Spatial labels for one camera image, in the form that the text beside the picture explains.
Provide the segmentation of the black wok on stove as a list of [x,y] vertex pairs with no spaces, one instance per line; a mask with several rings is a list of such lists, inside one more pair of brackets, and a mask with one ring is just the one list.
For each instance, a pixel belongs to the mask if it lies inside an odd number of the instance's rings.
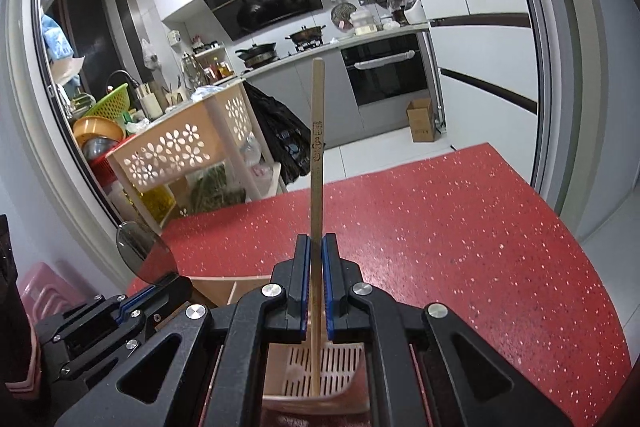
[[302,46],[308,42],[318,42],[322,44],[322,30],[324,28],[326,28],[324,25],[314,27],[303,26],[299,31],[293,32],[291,35],[286,36],[286,38],[291,40],[296,46]]

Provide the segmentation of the steel bowl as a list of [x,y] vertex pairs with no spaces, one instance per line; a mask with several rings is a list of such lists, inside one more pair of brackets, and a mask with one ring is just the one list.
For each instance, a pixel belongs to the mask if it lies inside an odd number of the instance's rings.
[[118,142],[107,138],[106,136],[95,136],[89,139],[82,147],[82,153],[88,161],[94,161],[96,158],[106,154],[109,150],[116,147]]

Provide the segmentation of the green plastic colander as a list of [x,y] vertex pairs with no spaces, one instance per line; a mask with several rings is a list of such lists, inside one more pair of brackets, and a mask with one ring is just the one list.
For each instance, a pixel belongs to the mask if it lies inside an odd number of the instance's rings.
[[97,101],[86,113],[87,117],[98,116],[108,120],[122,118],[130,109],[128,86],[126,83],[108,92],[104,98]]

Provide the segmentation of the cardboard box on floor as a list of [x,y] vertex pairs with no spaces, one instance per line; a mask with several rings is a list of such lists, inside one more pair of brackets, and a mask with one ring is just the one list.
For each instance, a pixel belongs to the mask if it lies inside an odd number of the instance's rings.
[[416,98],[406,109],[412,141],[414,143],[435,141],[435,119],[430,98]]

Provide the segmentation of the bamboo chopstick with print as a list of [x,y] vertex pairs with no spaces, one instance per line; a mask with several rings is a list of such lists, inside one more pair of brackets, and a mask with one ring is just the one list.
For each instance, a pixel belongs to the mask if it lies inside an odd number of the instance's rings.
[[311,153],[310,153],[310,394],[320,395],[322,350],[322,261],[323,227],[323,150],[324,150],[324,80],[326,68],[322,58],[311,63]]

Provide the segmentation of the beige flower-pattern storage cart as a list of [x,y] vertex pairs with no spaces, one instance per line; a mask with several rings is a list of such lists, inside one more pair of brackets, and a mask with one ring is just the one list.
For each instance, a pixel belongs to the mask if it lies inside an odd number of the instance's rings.
[[[249,136],[260,144],[272,168],[266,187],[256,184],[241,147]],[[159,186],[168,187],[189,174],[228,160],[251,202],[285,191],[281,165],[273,159],[250,105],[243,78],[221,83],[196,101],[187,101],[110,150],[106,159],[143,222],[160,234],[165,220],[156,220],[140,198]]]

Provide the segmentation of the black pan on stove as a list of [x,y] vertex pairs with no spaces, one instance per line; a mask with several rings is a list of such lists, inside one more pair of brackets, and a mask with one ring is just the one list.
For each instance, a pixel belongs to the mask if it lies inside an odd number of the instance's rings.
[[247,69],[255,69],[277,60],[276,46],[274,42],[253,44],[247,49],[237,49],[235,54]]

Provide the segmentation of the orange plastic basin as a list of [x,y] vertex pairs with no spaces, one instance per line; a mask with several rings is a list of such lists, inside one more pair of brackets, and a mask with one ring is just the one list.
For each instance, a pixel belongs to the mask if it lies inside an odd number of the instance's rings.
[[86,116],[73,125],[73,135],[79,146],[94,138],[106,138],[119,143],[125,139],[125,131],[115,121],[99,117]]

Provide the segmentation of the dark spoon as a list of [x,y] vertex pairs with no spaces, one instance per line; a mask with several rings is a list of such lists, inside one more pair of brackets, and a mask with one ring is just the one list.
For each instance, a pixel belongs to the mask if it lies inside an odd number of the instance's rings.
[[170,248],[146,225],[122,222],[116,232],[116,247],[122,261],[145,283],[160,285],[179,274]]

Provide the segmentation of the black built-in oven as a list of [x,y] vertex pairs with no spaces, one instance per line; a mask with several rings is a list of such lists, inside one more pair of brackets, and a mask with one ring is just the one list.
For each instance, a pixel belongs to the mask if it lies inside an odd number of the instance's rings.
[[427,89],[415,34],[358,44],[341,54],[358,106]]

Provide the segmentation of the beige plastic utensil holder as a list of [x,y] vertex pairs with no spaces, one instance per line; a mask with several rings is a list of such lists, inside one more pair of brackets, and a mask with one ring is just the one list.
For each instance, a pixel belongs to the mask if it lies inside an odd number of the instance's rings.
[[343,416],[369,408],[360,343],[334,345],[314,325],[305,273],[195,277],[215,303],[219,343],[205,421],[258,423],[262,410]]

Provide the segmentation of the pink plastic stool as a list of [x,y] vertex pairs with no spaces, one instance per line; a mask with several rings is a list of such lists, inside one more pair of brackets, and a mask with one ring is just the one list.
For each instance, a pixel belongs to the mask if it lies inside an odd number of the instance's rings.
[[32,324],[68,311],[86,298],[47,263],[37,262],[18,280],[18,292]]

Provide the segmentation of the white refrigerator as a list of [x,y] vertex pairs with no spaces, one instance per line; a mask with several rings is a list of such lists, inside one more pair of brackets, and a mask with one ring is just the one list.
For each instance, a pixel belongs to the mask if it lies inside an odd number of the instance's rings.
[[527,0],[421,0],[453,147],[489,143],[532,179],[538,70]]

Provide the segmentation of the black plastic bag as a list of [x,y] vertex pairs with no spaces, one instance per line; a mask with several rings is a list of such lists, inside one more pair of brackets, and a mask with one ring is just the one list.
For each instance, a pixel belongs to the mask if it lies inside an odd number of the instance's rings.
[[283,103],[244,83],[248,101],[285,185],[310,173],[310,129]]

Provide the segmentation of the red plastic basket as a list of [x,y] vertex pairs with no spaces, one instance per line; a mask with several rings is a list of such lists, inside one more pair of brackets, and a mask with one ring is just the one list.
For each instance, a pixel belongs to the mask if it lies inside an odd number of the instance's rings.
[[[130,138],[123,139],[116,147],[121,146],[129,140]],[[106,155],[110,152],[111,150],[101,157],[96,158],[94,161],[88,161],[89,167],[96,177],[96,181],[98,181],[100,187],[107,187],[116,180],[115,173],[106,159]]]

